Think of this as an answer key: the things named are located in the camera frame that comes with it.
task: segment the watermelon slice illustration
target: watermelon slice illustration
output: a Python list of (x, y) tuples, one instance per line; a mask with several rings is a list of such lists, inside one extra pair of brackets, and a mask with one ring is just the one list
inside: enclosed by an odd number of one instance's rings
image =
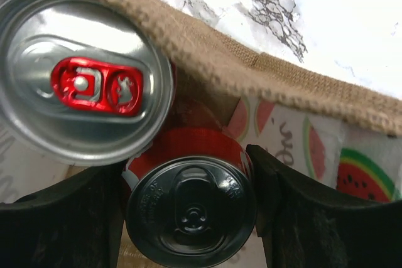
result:
[(337, 190), (363, 199), (389, 202), (400, 198), (391, 178), (370, 158), (353, 149), (342, 149)]
[(242, 97), (232, 115), (227, 131), (231, 136), (241, 142), (246, 136), (250, 125), (250, 104), (247, 98)]
[(308, 174), (321, 180), (325, 172), (325, 147), (308, 117), (303, 122), (303, 148)]
[(266, 100), (259, 100), (256, 111), (254, 112), (254, 129), (257, 137), (261, 134), (269, 116), (274, 110), (275, 104)]

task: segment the black pull tab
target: black pull tab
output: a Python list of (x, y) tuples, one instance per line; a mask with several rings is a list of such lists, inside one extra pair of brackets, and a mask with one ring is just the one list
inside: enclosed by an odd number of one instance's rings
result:
[(218, 210), (214, 204), (215, 181), (204, 169), (182, 171), (176, 179), (175, 221), (186, 234), (199, 234), (208, 229)]

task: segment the black can lid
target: black can lid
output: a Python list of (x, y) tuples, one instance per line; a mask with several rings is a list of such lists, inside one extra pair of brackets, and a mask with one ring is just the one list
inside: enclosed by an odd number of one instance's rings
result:
[(253, 188), (232, 165), (191, 157), (155, 169), (134, 189), (126, 212), (138, 250), (167, 267), (212, 267), (246, 242), (256, 219)]

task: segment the white marble countertop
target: white marble countertop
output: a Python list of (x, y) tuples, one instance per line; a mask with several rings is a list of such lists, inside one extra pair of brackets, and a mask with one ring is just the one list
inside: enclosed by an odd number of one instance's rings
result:
[(255, 49), (402, 98), (402, 0), (164, 0)]

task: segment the aluminum can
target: aluminum can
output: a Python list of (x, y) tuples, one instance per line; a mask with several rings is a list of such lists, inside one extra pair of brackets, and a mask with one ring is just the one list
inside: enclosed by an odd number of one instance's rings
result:
[(126, 160), (160, 131), (174, 91), (167, 57), (96, 1), (0, 7), (0, 117), (43, 154), (82, 166)]
[(252, 163), (221, 129), (202, 104), (176, 99), (163, 131), (122, 172), (128, 234), (158, 264), (215, 266), (254, 228)]

